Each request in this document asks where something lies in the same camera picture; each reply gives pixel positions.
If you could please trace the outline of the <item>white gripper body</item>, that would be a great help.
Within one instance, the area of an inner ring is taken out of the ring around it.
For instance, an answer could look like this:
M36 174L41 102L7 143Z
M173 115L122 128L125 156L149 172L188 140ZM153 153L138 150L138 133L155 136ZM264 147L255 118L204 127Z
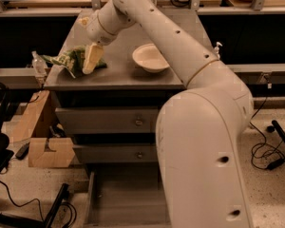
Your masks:
M107 32L101 25L98 11L95 11L88 17L88 21L86 24L86 32L88 38L93 43L102 46L107 46L116 39L116 35Z

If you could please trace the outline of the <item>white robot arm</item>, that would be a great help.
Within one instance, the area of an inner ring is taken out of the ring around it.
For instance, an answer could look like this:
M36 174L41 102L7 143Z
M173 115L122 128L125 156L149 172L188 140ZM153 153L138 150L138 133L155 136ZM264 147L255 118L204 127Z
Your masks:
M156 146L172 228L254 228L238 137L254 102L218 56L160 12L155 0L109 0L86 25L94 49L139 24L185 86L158 115Z

